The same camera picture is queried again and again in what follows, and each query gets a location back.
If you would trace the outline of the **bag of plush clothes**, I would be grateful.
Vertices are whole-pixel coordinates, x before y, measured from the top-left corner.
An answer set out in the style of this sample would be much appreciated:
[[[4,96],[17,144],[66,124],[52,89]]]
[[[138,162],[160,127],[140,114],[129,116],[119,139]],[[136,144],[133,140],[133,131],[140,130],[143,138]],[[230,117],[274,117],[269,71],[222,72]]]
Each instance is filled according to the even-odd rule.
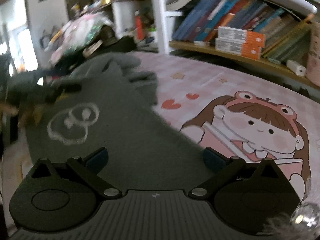
[[[114,28],[114,23],[102,12],[84,14],[65,24],[49,41],[45,51],[51,52],[49,63],[56,65],[63,57],[70,56],[88,46],[104,26]]]

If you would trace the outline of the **orange white box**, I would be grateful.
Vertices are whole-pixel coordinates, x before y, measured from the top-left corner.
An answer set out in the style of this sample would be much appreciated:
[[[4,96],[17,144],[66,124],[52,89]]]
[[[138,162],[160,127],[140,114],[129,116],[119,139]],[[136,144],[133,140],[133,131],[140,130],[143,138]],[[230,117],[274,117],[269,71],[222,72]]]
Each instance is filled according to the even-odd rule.
[[[218,27],[215,49],[259,60],[265,43],[264,34],[230,27]]]

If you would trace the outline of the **white wooden bookshelf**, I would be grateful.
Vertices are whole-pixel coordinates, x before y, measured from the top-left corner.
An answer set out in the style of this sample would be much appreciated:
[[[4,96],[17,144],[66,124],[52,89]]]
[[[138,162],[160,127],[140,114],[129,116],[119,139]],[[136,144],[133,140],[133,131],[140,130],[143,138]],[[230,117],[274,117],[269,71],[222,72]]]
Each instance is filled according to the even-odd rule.
[[[112,12],[119,36],[133,28],[140,40],[147,2],[162,54],[210,54],[317,86],[305,77],[304,57],[319,0],[97,0],[95,5]]]

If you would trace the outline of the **dark grey fleece garment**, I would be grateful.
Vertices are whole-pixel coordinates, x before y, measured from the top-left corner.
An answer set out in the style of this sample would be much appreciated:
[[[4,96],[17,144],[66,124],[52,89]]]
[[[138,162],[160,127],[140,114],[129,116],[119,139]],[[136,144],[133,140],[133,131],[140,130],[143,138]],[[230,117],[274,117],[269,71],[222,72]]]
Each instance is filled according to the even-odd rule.
[[[157,78],[139,72],[140,63],[108,53],[76,68],[66,83],[81,90],[46,110],[5,150],[4,186],[14,191],[39,158],[59,163],[101,147],[109,161],[99,176],[121,191],[188,191],[209,179],[201,148],[153,111]]]

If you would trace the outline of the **red glue bottle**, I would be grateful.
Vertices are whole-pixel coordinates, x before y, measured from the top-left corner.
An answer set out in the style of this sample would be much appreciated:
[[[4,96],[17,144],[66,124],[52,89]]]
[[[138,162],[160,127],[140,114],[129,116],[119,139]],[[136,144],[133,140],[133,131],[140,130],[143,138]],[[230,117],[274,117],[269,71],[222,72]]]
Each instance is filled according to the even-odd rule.
[[[137,10],[135,12],[135,20],[136,20],[136,36],[138,40],[143,40],[144,39],[144,33],[143,33],[143,25],[142,25],[142,20],[140,18],[140,13]]]

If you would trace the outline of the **row of books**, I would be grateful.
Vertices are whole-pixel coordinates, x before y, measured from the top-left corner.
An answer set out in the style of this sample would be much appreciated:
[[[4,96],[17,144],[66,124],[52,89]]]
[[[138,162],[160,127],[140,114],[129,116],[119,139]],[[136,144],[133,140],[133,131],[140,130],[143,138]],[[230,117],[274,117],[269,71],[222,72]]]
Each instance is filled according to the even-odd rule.
[[[266,43],[260,59],[275,64],[303,62],[309,50],[312,15],[302,20],[284,7],[263,0],[193,0],[189,6],[191,10],[170,42],[177,48],[185,43],[193,49],[218,51],[218,27],[230,27],[264,34]]]

